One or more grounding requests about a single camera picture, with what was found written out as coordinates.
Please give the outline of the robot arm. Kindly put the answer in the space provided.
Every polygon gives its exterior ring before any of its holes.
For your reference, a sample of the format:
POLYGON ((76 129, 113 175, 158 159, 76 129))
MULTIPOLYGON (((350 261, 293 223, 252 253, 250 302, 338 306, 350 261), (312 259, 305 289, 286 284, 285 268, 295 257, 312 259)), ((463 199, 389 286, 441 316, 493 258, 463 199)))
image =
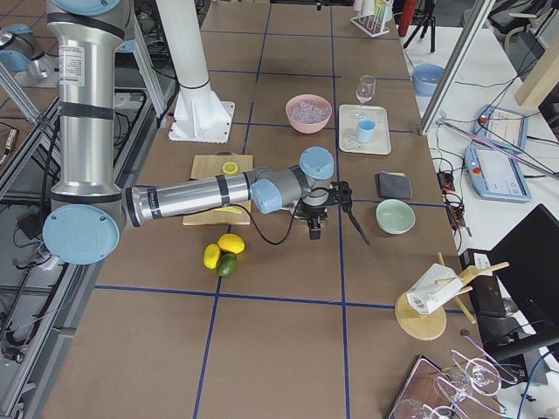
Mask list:
POLYGON ((324 207, 334 159, 306 149, 281 171, 255 168, 167 187, 136 187, 131 169, 145 160, 152 134, 138 133, 115 155, 116 52, 141 38, 130 1, 50 1, 47 25, 59 44, 60 175, 42 239, 68 264, 100 262, 123 231, 149 221, 194 215, 251 201, 268 214, 289 203, 324 207))
POLYGON ((14 73, 20 86, 57 87, 58 64, 45 53, 26 24, 11 24, 1 30, 1 64, 14 73))

